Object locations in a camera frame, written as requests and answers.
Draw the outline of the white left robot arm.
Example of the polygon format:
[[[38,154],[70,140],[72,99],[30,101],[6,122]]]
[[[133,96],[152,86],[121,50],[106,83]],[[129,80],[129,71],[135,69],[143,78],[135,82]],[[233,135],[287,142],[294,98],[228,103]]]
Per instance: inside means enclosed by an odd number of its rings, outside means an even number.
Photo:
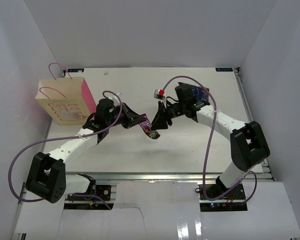
[[[64,195],[75,195],[89,200],[95,196],[94,178],[78,173],[67,175],[67,168],[88,149],[99,144],[111,127],[132,128],[146,119],[125,103],[115,105],[111,99],[101,99],[73,139],[48,152],[37,153],[32,160],[25,183],[27,191],[54,204]]]

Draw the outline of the purple M&M packet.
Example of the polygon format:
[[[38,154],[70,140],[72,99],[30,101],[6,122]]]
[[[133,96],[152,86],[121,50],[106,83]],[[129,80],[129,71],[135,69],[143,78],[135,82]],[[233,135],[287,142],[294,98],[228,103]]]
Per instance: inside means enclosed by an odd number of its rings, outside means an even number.
[[[152,124],[149,121],[147,115],[143,113],[142,116],[145,118],[145,120],[139,123],[139,126],[142,128],[145,135],[152,140],[157,140],[158,138],[160,138],[161,135],[156,130],[152,130]]]

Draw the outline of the large dark blue snack bag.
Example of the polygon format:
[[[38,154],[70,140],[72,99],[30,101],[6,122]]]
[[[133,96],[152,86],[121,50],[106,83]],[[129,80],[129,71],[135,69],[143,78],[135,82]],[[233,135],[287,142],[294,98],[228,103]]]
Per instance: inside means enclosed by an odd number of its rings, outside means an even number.
[[[191,88],[191,91],[192,91],[192,93],[195,96],[195,98],[196,98],[197,101],[206,101],[206,102],[209,102],[209,94],[207,93],[207,92],[210,91],[209,88],[207,88],[206,89],[207,91],[205,91],[200,86],[195,86],[195,85],[188,84],[188,83],[185,83],[185,82],[178,82],[178,85],[179,86],[189,85],[190,88]]]

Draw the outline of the beige and pink paper bag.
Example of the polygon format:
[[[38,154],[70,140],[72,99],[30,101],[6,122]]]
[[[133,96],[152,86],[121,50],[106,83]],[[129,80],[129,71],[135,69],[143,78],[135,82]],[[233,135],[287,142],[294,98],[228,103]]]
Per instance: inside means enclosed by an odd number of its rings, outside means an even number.
[[[96,111],[96,102],[84,77],[74,77],[62,64],[68,77],[39,81],[35,99],[58,125],[83,125]]]

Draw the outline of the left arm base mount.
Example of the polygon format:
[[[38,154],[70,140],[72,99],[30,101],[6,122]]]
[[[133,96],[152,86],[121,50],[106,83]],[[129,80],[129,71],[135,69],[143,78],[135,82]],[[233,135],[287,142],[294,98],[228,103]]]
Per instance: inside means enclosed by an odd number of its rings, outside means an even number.
[[[111,210],[111,185],[94,185],[85,193],[74,193],[65,198],[65,210]]]

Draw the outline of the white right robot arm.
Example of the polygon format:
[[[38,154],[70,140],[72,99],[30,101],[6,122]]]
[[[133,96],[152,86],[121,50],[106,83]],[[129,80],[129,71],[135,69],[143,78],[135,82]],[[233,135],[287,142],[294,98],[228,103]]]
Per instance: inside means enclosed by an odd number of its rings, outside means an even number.
[[[155,90],[154,98],[158,100],[158,110],[151,123],[152,130],[165,130],[172,125],[174,118],[186,116],[224,136],[230,142],[231,163],[217,177],[214,185],[202,186],[200,191],[209,200],[226,200],[233,195],[235,185],[270,156],[262,127],[256,121],[243,122],[218,112],[208,99],[196,97],[189,84],[177,86],[175,92],[177,101],[171,103],[163,90]]]

